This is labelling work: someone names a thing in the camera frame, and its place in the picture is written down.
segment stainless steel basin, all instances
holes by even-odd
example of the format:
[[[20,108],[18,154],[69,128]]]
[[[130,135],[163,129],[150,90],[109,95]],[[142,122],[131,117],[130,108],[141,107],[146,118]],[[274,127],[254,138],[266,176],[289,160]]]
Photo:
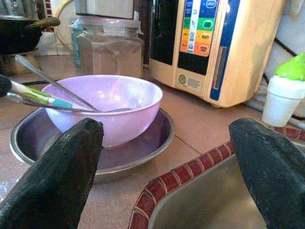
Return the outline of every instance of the stainless steel basin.
[[[304,151],[304,143],[295,141]],[[235,155],[165,196],[149,229],[266,229]]]

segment tiled countertop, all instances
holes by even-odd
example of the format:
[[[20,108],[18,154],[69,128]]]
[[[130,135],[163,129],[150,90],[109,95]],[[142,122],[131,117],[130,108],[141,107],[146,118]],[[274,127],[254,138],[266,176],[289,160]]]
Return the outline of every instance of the tiled countertop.
[[[71,56],[39,57],[43,70],[54,79],[80,75]],[[12,77],[17,82],[40,81],[33,74]],[[45,84],[33,85],[42,88]],[[110,183],[93,185],[81,216],[79,229],[126,229],[132,208],[144,187],[152,179],[174,169],[229,140],[228,125],[241,117],[261,120],[262,114],[238,105],[213,108],[201,99],[167,86],[161,108],[173,118],[176,133],[171,145],[154,160],[130,176]],[[0,193],[3,183],[22,176],[28,166],[10,150],[10,132],[34,107],[0,100]]]

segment tile grout line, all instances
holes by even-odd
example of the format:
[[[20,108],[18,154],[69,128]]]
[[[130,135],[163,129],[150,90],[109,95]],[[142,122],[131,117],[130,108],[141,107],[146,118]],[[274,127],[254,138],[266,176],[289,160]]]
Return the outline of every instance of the tile grout line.
[[[178,137],[177,135],[175,135],[175,137],[177,137],[180,141],[182,141],[184,144],[186,144],[187,146],[189,146],[191,149],[193,149],[196,153],[198,153],[199,155],[202,155],[197,149],[195,149],[194,147],[192,147],[191,145],[187,144],[185,141],[183,141],[180,137]]]

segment black frying pan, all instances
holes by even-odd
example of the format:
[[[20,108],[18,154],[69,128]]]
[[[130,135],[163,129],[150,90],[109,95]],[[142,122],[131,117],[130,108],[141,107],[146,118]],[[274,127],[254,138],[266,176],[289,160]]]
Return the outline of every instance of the black frying pan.
[[[60,20],[49,17],[40,21],[0,18],[0,54],[32,51],[38,44],[41,31],[58,26]]]

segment plastic bowl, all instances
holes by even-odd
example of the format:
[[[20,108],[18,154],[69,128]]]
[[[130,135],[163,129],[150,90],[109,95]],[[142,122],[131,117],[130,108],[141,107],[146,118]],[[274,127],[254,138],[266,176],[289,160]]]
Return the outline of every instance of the plastic bowl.
[[[155,119],[163,96],[157,85],[128,76],[85,75],[58,82],[103,112],[132,108],[130,111],[114,113],[75,113],[46,109],[49,118],[61,132],[87,117],[102,122],[104,147],[123,144],[143,133]],[[82,105],[51,84],[42,91]]]

